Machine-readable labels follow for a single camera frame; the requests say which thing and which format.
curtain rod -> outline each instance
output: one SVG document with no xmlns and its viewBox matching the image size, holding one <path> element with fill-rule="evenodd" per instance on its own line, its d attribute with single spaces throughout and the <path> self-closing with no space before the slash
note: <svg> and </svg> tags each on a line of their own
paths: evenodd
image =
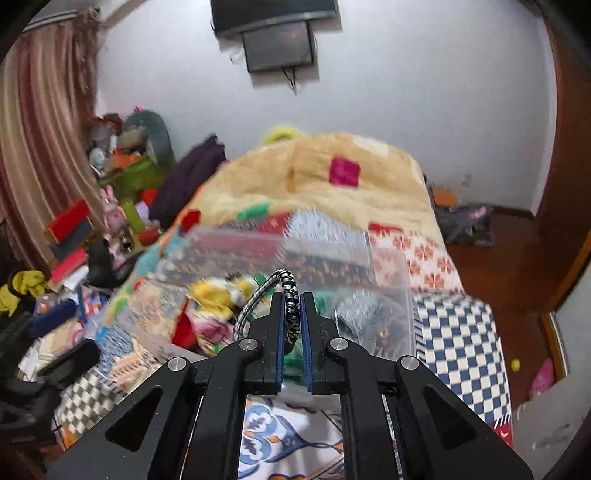
<svg viewBox="0 0 591 480">
<path fill-rule="evenodd" d="M 61 22 L 63 20 L 69 20 L 76 16 L 76 10 L 67 10 L 58 14 L 48 15 L 37 20 L 29 22 L 29 24 L 23 29 L 23 33 L 33 30 L 35 28 L 43 27 L 55 22 Z"/>
</svg>

wall outlet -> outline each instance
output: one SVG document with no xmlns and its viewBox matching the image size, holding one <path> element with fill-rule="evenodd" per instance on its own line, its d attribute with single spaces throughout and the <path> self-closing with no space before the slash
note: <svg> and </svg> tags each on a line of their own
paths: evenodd
<svg viewBox="0 0 591 480">
<path fill-rule="evenodd" d="M 472 174 L 466 173 L 462 178 L 462 187 L 470 188 L 472 185 Z"/>
</svg>

dark purple garment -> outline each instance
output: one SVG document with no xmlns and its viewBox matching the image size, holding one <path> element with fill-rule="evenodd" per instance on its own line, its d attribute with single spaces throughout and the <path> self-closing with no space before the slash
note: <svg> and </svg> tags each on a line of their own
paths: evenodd
<svg viewBox="0 0 591 480">
<path fill-rule="evenodd" d="M 183 207 L 193 198 L 195 190 L 205 183 L 226 160 L 224 146 L 212 135 L 202 144 L 193 147 L 174 166 L 166 177 L 150 206 L 150 219 L 158 220 L 167 230 Z"/>
</svg>

triangular cutout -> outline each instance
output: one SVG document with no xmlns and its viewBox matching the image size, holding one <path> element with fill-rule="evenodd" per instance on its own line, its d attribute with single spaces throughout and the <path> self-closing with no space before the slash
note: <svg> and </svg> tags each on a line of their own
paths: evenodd
<svg viewBox="0 0 591 480">
<path fill-rule="evenodd" d="M 105 438 L 130 452 L 137 452 L 144 441 L 162 393 L 161 388 L 150 391 L 107 430 Z"/>
<path fill-rule="evenodd" d="M 426 387 L 423 396 L 443 448 L 453 450 L 476 438 L 474 428 L 434 388 Z"/>
</svg>

blue and white checkered pattern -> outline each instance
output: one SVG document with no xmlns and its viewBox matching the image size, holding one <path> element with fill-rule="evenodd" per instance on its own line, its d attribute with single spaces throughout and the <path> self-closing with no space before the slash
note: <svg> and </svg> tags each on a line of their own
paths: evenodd
<svg viewBox="0 0 591 480">
<path fill-rule="evenodd" d="M 413 298 L 417 356 L 487 424 L 511 412 L 501 340 L 490 306 L 464 294 Z M 422 339 L 418 330 L 422 330 Z"/>
</svg>

